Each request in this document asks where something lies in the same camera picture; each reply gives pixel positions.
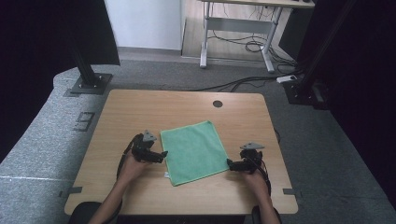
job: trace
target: white wall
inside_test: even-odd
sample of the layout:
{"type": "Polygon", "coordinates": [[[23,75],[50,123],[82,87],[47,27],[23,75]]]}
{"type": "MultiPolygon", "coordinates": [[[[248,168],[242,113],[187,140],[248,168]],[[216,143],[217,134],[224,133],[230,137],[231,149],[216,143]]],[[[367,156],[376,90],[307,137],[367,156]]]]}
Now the white wall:
{"type": "Polygon", "coordinates": [[[181,49],[184,0],[105,0],[118,47],[181,49]]]}

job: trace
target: white metal table leg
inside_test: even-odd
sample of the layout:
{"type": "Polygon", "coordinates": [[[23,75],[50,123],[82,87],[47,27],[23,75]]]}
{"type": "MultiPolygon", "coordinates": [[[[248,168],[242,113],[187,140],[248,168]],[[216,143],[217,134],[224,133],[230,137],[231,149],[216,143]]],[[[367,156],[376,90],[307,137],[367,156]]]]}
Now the white metal table leg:
{"type": "Polygon", "coordinates": [[[274,38],[274,34],[275,34],[275,31],[276,31],[276,27],[277,27],[277,24],[279,22],[279,18],[280,18],[280,14],[281,13],[282,13],[282,7],[277,7],[276,8],[276,15],[274,17],[270,33],[267,36],[267,42],[265,43],[265,46],[262,47],[262,57],[264,58],[264,61],[265,61],[265,64],[267,65],[267,70],[268,70],[269,73],[274,73],[275,72],[275,69],[274,69],[273,64],[271,62],[271,57],[268,54],[268,50],[269,50],[269,48],[271,46],[271,42],[272,42],[272,40],[274,38]]]}
{"type": "Polygon", "coordinates": [[[207,24],[209,23],[209,9],[210,9],[210,2],[206,3],[206,11],[204,15],[204,41],[202,42],[201,46],[201,62],[200,67],[206,68],[206,58],[207,58],[207,24]]]}

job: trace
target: green towel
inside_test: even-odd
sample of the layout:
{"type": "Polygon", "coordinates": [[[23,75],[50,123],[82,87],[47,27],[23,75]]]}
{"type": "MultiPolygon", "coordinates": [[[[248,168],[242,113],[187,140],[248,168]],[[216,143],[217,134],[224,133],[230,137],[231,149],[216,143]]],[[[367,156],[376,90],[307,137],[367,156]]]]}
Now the green towel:
{"type": "Polygon", "coordinates": [[[229,169],[227,154],[210,121],[162,131],[166,165],[173,186],[229,169]]]}

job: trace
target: wooden floor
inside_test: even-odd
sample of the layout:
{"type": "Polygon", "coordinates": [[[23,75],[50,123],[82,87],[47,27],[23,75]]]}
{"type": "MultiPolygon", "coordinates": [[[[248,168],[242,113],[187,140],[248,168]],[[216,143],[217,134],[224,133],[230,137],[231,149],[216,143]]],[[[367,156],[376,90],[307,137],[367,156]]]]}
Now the wooden floor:
{"type": "MultiPolygon", "coordinates": [[[[216,3],[213,6],[213,16],[233,19],[249,19],[261,21],[270,21],[273,14],[273,7],[262,8],[247,5],[234,5],[216,3]]],[[[278,50],[280,56],[290,58],[282,49],[278,47],[279,39],[283,34],[285,25],[288,21],[291,9],[284,8],[279,19],[276,33],[272,42],[274,49],[278,50]]],[[[226,39],[237,39],[252,36],[252,34],[242,34],[235,32],[216,31],[217,36],[226,39]]],[[[198,0],[186,0],[186,27],[183,40],[182,56],[185,57],[200,57],[201,43],[204,35],[204,3],[198,0]]],[[[214,36],[213,31],[208,32],[208,36],[214,36]]],[[[238,41],[247,43],[252,38],[238,41]]],[[[218,40],[215,37],[208,40],[208,58],[216,59],[231,59],[242,61],[263,61],[262,55],[259,52],[253,53],[245,49],[245,44],[239,45],[223,40],[218,40]]]]}

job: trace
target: table top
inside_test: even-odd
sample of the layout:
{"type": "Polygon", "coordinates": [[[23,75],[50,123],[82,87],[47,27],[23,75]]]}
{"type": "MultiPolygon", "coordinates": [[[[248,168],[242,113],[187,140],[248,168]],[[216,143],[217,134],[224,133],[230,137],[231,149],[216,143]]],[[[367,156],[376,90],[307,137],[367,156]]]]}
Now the table top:
{"type": "MultiPolygon", "coordinates": [[[[113,90],[99,118],[74,183],[81,193],[69,195],[66,214],[82,202],[102,202],[116,181],[123,150],[145,130],[157,136],[152,151],[162,152],[160,131],[210,120],[233,161],[248,142],[262,151],[272,183],[274,207],[294,214],[298,205],[276,140],[265,100],[257,93],[113,90]],[[214,107],[221,101],[222,107],[214,107]]],[[[123,197],[121,214],[129,215],[245,215],[257,204],[237,172],[226,171],[178,187],[168,178],[165,161],[148,167],[123,197]]]]}
{"type": "Polygon", "coordinates": [[[312,8],[315,3],[310,0],[309,3],[292,0],[200,0],[202,2],[212,3],[226,3],[226,4],[240,4],[240,5],[255,5],[255,6],[268,6],[268,7],[299,7],[299,8],[312,8]]]}

